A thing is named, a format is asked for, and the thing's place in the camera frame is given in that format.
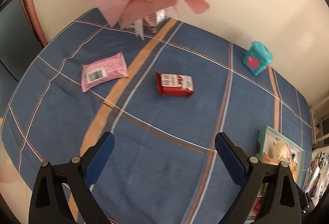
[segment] pink package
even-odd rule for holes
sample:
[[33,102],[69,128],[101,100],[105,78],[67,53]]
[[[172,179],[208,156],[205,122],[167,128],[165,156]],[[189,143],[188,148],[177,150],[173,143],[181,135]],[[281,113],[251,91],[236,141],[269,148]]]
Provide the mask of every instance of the pink package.
[[127,65],[122,52],[119,52],[90,65],[82,65],[82,92],[87,92],[103,82],[124,77],[128,77]]

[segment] metal screw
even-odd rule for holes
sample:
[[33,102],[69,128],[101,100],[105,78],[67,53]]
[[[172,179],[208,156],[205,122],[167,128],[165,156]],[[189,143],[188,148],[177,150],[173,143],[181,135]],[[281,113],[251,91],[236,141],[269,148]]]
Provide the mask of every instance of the metal screw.
[[48,164],[49,164],[49,162],[47,160],[45,160],[45,161],[42,161],[41,166],[46,167]]
[[254,164],[258,163],[258,158],[257,157],[252,156],[252,157],[249,158],[249,160],[250,160],[250,162],[252,162]]
[[72,163],[76,164],[76,163],[79,163],[81,160],[80,156],[75,156],[72,158]]
[[282,165],[283,167],[288,167],[288,163],[287,163],[286,161],[282,161],[282,162],[281,162],[281,165]]

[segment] white tag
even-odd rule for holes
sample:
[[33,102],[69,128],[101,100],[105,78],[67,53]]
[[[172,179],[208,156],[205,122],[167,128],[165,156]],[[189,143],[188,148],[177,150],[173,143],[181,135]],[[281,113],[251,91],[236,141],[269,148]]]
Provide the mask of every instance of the white tag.
[[105,69],[100,68],[100,69],[97,69],[97,70],[94,70],[94,71],[88,73],[87,80],[88,80],[88,83],[91,83],[97,79],[104,78],[105,76],[106,76]]
[[161,86],[194,90],[192,77],[182,75],[161,74]]
[[143,19],[139,19],[136,22],[134,22],[134,28],[135,28],[136,37],[140,36],[142,40],[145,40]]
[[161,23],[166,17],[166,11],[164,9],[156,12],[157,24]]

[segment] teal box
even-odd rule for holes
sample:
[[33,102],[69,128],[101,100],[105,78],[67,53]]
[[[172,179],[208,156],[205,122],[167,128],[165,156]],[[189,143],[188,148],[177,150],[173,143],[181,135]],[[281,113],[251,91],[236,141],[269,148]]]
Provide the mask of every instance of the teal box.
[[254,41],[250,50],[242,59],[242,63],[257,76],[273,60],[272,53],[259,41]]
[[296,154],[298,160],[298,167],[296,171],[297,172],[296,183],[299,185],[302,180],[305,151],[302,148],[300,148],[297,144],[295,144],[293,141],[283,136],[281,133],[277,132],[276,130],[272,129],[269,126],[260,129],[258,136],[258,147],[255,156],[261,161],[263,158],[263,152],[265,152],[268,156],[270,156],[269,153],[270,146],[272,145],[274,140],[276,140],[276,138],[284,140],[289,145],[292,152]]

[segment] blue tablecloth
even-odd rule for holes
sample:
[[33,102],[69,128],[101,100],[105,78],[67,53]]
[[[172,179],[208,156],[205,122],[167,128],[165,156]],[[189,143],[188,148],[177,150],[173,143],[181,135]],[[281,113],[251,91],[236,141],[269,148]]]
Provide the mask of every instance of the blue tablecloth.
[[[83,93],[81,65],[120,51],[129,78]],[[6,110],[4,146],[32,189],[43,160],[66,163],[112,131],[116,146],[92,193],[113,223],[218,223],[239,188],[214,156],[217,132],[252,155],[258,130],[273,127],[305,150],[304,169],[310,164],[307,102],[270,67],[254,77],[245,53],[174,19],[143,41],[91,10],[32,62]],[[155,72],[192,75],[194,95],[162,96]]]

